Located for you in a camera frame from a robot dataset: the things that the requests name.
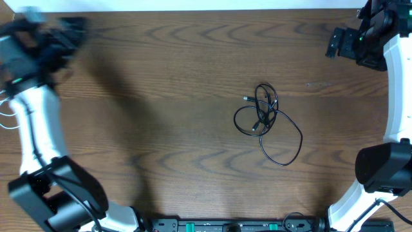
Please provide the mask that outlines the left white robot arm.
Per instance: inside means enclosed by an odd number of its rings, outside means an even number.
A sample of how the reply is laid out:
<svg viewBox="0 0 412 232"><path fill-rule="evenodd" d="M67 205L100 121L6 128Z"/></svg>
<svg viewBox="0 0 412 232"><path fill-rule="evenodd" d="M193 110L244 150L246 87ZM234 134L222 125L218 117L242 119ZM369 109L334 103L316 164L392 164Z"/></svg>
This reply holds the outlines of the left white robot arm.
<svg viewBox="0 0 412 232"><path fill-rule="evenodd" d="M131 206L108 200L98 180L71 159L61 126L53 74L86 37L86 19L63 17L43 30L28 17L1 28L1 64L10 73L5 93L18 122L22 163L9 196L44 231L145 231Z"/></svg>

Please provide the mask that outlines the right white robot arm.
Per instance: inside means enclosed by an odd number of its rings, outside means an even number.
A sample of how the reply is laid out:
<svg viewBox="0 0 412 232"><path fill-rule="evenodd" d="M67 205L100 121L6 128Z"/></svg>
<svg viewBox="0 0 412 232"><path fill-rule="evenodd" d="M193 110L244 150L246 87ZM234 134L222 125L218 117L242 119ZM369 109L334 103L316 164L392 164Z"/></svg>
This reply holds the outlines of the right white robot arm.
<svg viewBox="0 0 412 232"><path fill-rule="evenodd" d="M388 75L383 143L359 151L354 183L315 231L360 231L381 206L411 191L411 1L367 1L359 29L336 28L326 56L353 59Z"/></svg>

